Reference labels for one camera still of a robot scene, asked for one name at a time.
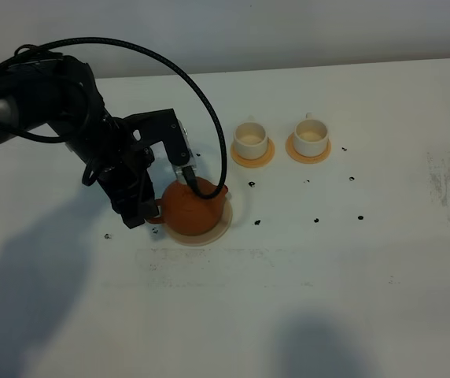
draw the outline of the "table surface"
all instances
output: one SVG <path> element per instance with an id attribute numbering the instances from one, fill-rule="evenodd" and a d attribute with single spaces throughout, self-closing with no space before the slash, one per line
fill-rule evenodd
<path id="1" fill-rule="evenodd" d="M 124 227 L 65 146 L 0 146 L 0 376 L 450 376 L 450 60 L 194 79 L 228 146 L 254 116 L 276 148 L 261 169 L 229 157 L 234 219 L 209 246 Z M 98 87 L 118 117 L 174 108 L 217 182 L 181 79 Z M 333 144 L 317 165 L 284 148 L 307 112 Z M 174 176 L 155 153 L 160 195 Z"/>

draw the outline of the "black cable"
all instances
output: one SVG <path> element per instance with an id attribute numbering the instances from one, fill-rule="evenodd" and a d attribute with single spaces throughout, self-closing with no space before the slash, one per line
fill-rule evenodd
<path id="1" fill-rule="evenodd" d="M 86 107 L 87 107 L 85 117 L 83 118 L 83 122 L 80 125 L 80 127 L 77 128 L 76 130 L 73 130 L 72 132 L 68 132 L 68 133 L 66 133 L 64 135 L 60 135 L 60 136 L 36 135 L 36 134 L 33 134 L 32 132 L 26 132 L 25 130 L 21 130 L 19 128 L 15 128 L 13 126 L 1 124 L 1 123 L 0 123 L 0 130 L 2 130 L 4 132 L 8 132 L 9 134 L 14 134 L 14 135 L 20 136 L 21 138 L 24 138 L 24 139 L 32 140 L 33 142 L 49 143 L 49 144 L 68 142 L 71 139 L 75 138 L 76 136 L 80 135 L 83 132 L 83 130 L 85 130 L 87 125 L 89 124 L 89 120 L 90 120 L 89 96 L 87 95 L 87 93 L 85 92 L 85 90 L 79 83 L 77 83 L 76 81 L 70 80 L 66 77 L 62 77 L 62 76 L 44 76 L 43 78 L 39 77 L 37 80 L 29 80 L 29 81 L 26 81 L 23 83 L 29 83 L 31 81 L 41 81 L 41 80 L 62 81 L 64 83 L 71 84 L 72 86 L 76 87 L 80 91 L 80 93 L 83 95 L 83 98 L 85 100 Z"/>
<path id="2" fill-rule="evenodd" d="M 36 45 L 31 45 L 30 43 L 26 43 L 25 45 L 20 46 L 17 50 L 15 50 L 15 52 L 13 53 L 13 55 L 18 55 L 20 53 L 21 50 L 27 49 L 27 50 L 31 50 L 31 49 L 37 49 L 38 46 Z"/>
<path id="3" fill-rule="evenodd" d="M 92 165 L 94 164 L 94 162 L 95 162 L 94 158 L 90 159 L 85 164 L 85 170 L 83 170 L 82 184 L 85 185 L 86 187 L 89 187 L 90 185 L 95 183 L 99 175 L 101 175 L 103 169 L 105 168 L 105 166 L 102 165 L 98 167 L 95 171 L 93 171 Z"/>
<path id="4" fill-rule="evenodd" d="M 111 46 L 123 47 L 124 49 L 133 50 L 140 54 L 144 54 L 156 61 L 159 61 L 163 65 L 166 65 L 171 70 L 173 70 L 176 74 L 178 74 L 185 82 L 194 90 L 195 94 L 199 97 L 199 99 L 204 104 L 205 108 L 208 110 L 209 116 L 211 116 L 212 122 L 215 125 L 216 134 L 218 135 L 219 140 L 219 150 L 221 154 L 221 173 L 219 176 L 219 182 L 216 186 L 216 189 L 212 193 L 204 194 L 202 193 L 197 185 L 197 181 L 194 178 L 189 177 L 187 180 L 188 185 L 192 189 L 192 191 L 200 198 L 203 199 L 211 199 L 215 198 L 223 189 L 225 185 L 225 179 L 227 178 L 227 145 L 225 143 L 225 137 L 223 135 L 223 130 L 219 123 L 218 117 L 215 113 L 215 110 L 212 108 L 211 103 L 206 98 L 204 93 L 202 93 L 201 89 L 197 86 L 197 84 L 177 65 L 175 65 L 172 61 L 169 61 L 167 58 L 163 57 L 156 52 L 146 49 L 145 47 L 141 47 L 135 45 L 134 43 L 129 43 L 125 41 L 121 41 L 118 39 L 110 39 L 110 38 L 100 38 L 100 37 L 84 37 L 84 38 L 70 38 L 70 39 L 62 39 L 60 41 L 55 41 L 51 43 L 45 43 L 41 46 L 31 46 L 24 45 L 23 48 L 28 48 L 28 50 L 20 53 L 20 50 L 17 49 L 18 55 L 7 59 L 0 63 L 0 72 L 6 70 L 9 66 L 21 63 L 23 61 L 27 61 L 29 58 L 35 56 L 39 52 L 57 49 L 59 47 L 72 46 L 72 45 L 80 45 L 80 44 L 104 44 Z"/>

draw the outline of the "cup handle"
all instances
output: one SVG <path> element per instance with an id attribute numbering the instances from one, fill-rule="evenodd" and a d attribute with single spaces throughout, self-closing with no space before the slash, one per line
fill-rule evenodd
<path id="1" fill-rule="evenodd" d="M 157 206 L 160 206 L 160 202 L 161 202 L 160 198 L 155 200 L 155 204 Z M 146 221 L 150 224 L 162 224 L 162 223 L 164 223 L 164 217 L 162 217 L 162 214 L 161 214 L 158 217 L 153 217 L 153 218 L 147 219 Z"/>

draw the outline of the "white wall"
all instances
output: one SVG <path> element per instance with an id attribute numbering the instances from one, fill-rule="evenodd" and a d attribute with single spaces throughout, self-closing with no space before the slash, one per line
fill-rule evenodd
<path id="1" fill-rule="evenodd" d="M 0 61 L 76 36 L 126 39 L 188 72 L 450 57 L 450 0 L 0 0 Z M 114 47 L 68 51 L 100 77 L 168 72 Z"/>

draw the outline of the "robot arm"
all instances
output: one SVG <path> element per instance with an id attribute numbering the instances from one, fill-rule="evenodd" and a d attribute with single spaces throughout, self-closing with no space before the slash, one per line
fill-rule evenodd
<path id="1" fill-rule="evenodd" d="M 58 137 L 29 133 L 48 124 Z M 150 149 L 162 142 L 175 173 L 194 177 L 194 159 L 173 109 L 111 117 L 90 66 L 42 51 L 0 74 L 0 144 L 15 135 L 65 141 L 86 164 L 82 182 L 97 181 L 129 228 L 156 217 Z"/>

